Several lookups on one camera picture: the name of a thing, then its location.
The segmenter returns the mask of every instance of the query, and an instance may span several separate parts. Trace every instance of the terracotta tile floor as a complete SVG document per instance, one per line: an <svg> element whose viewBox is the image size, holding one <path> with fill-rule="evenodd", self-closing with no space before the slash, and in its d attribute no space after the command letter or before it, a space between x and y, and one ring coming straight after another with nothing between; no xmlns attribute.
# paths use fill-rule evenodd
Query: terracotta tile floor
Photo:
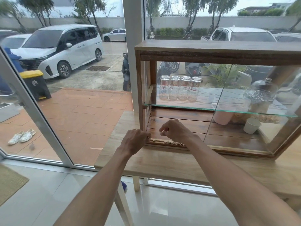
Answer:
<svg viewBox="0 0 301 226"><path fill-rule="evenodd" d="M70 88L52 93L51 99L39 101L38 105L73 163L90 166L94 165L123 111L133 110L130 92ZM14 134L31 128L37 131L31 140L7 145ZM24 109L0 123L0 130L0 146L8 154L60 161Z"/></svg>

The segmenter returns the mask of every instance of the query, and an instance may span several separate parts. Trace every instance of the glass jar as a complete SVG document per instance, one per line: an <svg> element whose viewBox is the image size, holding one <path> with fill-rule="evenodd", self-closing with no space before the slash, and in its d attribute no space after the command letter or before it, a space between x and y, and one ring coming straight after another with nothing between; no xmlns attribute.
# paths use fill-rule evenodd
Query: glass jar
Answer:
<svg viewBox="0 0 301 226"><path fill-rule="evenodd" d="M168 75L162 75L160 77L160 94L159 94L159 98L161 100L167 100L168 99L169 79L170 79L170 77Z"/></svg>
<svg viewBox="0 0 301 226"><path fill-rule="evenodd" d="M180 77L171 76L169 84L169 99L176 101L178 99L179 89L180 89Z"/></svg>
<svg viewBox="0 0 301 226"><path fill-rule="evenodd" d="M272 83L272 79L266 78L254 82L250 88L244 92L244 97L251 101L251 104L260 102L272 102L276 98L278 87Z"/></svg>
<svg viewBox="0 0 301 226"><path fill-rule="evenodd" d="M199 77L192 77L189 86L188 92L188 101L196 102L199 94L200 85L202 83L202 79Z"/></svg>
<svg viewBox="0 0 301 226"><path fill-rule="evenodd" d="M187 100L190 81L191 81L191 77L189 77L189 76L181 77L180 90L179 90L179 96L178 96L178 99L180 101L186 101Z"/></svg>

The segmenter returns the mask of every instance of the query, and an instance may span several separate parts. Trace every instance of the white pickup truck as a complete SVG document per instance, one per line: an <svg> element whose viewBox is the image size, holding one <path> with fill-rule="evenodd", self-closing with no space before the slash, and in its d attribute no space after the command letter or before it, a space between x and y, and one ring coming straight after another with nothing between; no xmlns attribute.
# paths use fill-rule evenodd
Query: white pickup truck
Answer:
<svg viewBox="0 0 301 226"><path fill-rule="evenodd" d="M256 41L256 42L277 42L273 34L264 29L241 28L241 27L224 27L217 28L211 36L202 36L201 42L210 41ZM246 74L251 75L253 83L257 80L264 79L271 67L248 65Z"/></svg>
<svg viewBox="0 0 301 226"><path fill-rule="evenodd" d="M204 41L277 42L275 37L267 30L241 27L217 28L210 38L202 36L201 42Z"/></svg>

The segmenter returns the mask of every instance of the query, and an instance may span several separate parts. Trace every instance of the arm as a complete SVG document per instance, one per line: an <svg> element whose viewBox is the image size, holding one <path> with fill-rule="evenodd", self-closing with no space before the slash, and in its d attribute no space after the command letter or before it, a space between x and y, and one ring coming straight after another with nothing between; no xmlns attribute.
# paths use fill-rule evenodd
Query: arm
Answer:
<svg viewBox="0 0 301 226"><path fill-rule="evenodd" d="M129 130L110 161L77 194L54 226L104 225L127 161L150 136L140 129Z"/></svg>
<svg viewBox="0 0 301 226"><path fill-rule="evenodd" d="M239 225L301 225L300 217L283 200L234 163L214 152L178 120L169 120L159 131L162 136L189 148L216 194Z"/></svg>

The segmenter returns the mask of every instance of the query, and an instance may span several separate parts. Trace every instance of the white shoe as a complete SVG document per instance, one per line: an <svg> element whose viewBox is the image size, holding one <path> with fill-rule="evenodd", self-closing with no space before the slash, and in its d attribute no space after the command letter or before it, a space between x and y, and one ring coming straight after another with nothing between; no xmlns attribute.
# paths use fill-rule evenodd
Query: white shoe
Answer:
<svg viewBox="0 0 301 226"><path fill-rule="evenodd" d="M23 136L20 138L20 143L27 142L30 140L34 135L36 134L36 131L33 129L29 129L27 132L23 134Z"/></svg>
<svg viewBox="0 0 301 226"><path fill-rule="evenodd" d="M9 145L14 145L20 141L20 138L23 136L24 132L21 131L13 136L8 142Z"/></svg>

